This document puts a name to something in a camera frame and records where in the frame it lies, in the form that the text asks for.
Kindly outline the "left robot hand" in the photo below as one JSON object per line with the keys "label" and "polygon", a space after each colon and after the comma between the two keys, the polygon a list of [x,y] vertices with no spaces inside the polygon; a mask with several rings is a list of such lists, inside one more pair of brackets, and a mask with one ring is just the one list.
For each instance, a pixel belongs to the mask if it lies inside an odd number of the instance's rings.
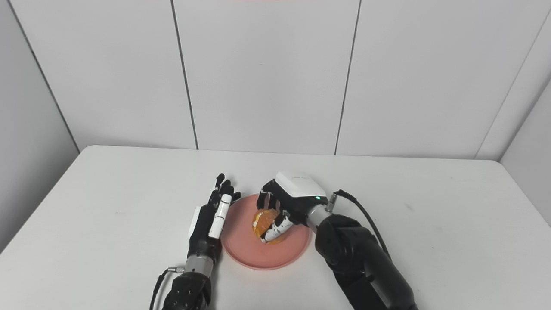
{"label": "left robot hand", "polygon": [[230,179],[220,173],[213,186],[208,202],[195,210],[189,237],[187,258],[204,256],[219,260],[222,252],[220,237],[228,215],[229,208],[241,198]]}

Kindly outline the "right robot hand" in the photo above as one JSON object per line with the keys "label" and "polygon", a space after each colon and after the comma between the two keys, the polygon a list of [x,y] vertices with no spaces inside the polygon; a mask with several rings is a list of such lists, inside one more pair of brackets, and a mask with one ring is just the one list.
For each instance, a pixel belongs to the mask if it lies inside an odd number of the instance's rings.
{"label": "right robot hand", "polygon": [[264,243],[273,242],[293,224],[304,225],[316,232],[321,222],[332,215],[327,205],[325,190],[310,176],[279,171],[274,179],[264,184],[258,194],[258,210],[274,209],[278,213],[267,230],[260,234],[260,240]]}

